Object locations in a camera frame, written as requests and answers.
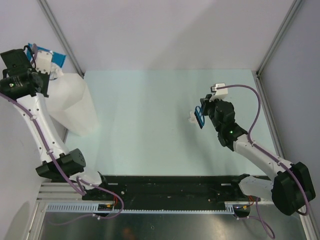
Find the blue hand brush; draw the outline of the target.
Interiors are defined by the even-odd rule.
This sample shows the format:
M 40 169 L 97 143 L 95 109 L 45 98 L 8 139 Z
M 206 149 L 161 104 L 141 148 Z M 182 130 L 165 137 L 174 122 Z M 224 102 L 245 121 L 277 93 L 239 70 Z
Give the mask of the blue hand brush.
M 200 106 L 196 106 L 194 109 L 194 115 L 196 118 L 196 121 L 198 123 L 198 126 L 200 129 L 202 129 L 205 125 L 205 116 L 203 115 L 202 108 Z

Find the blue dustpan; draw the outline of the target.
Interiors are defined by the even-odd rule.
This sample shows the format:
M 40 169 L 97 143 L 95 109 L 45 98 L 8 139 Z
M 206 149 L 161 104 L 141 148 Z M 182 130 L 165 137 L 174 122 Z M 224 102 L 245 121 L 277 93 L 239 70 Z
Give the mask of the blue dustpan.
M 28 46 L 31 48 L 33 44 L 31 43 L 28 43 Z M 47 48 L 44 48 L 44 47 L 40 47 L 38 46 L 37 49 L 39 51 L 46 51 L 46 52 L 50 52 L 51 50 L 47 49 Z M 31 57 L 31 54 L 29 51 L 26 52 L 26 56 L 28 58 L 28 60 L 31 62 L 32 61 L 32 57 Z M 53 51 L 53 55 L 52 55 L 52 60 L 51 62 L 52 63 L 55 63 L 56 65 L 58 65 L 60 68 L 63 67 L 64 63 L 65 63 L 65 60 L 67 58 L 67 55 L 66 54 L 62 54 L 62 53 L 58 53 L 58 52 L 55 52 Z

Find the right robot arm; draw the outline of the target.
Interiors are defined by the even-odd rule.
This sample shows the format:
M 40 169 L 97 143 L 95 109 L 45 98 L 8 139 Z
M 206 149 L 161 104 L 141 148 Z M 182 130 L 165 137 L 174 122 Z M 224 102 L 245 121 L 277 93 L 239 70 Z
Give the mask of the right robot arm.
M 243 174 L 238 183 L 230 188 L 231 196 L 242 201 L 248 195 L 273 202 L 283 214 L 290 216 L 316 197 L 309 169 L 302 162 L 292 163 L 255 141 L 235 120 L 232 103 L 222 99 L 211 100 L 212 95 L 200 99 L 199 118 L 208 117 L 223 147 L 245 157 L 263 171 L 267 180 Z

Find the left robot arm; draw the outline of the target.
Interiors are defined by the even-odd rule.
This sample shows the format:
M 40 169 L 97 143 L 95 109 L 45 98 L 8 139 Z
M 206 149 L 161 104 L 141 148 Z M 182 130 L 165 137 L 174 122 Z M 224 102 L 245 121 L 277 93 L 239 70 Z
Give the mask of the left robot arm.
M 2 52 L 6 68 L 2 71 L 0 95 L 11 102 L 26 122 L 37 144 L 41 164 L 37 174 L 50 180 L 65 180 L 84 196 L 87 190 L 100 200 L 110 196 L 98 171 L 86 166 L 82 152 L 69 150 L 57 133 L 45 99 L 51 73 L 52 53 L 36 52 L 28 45 Z

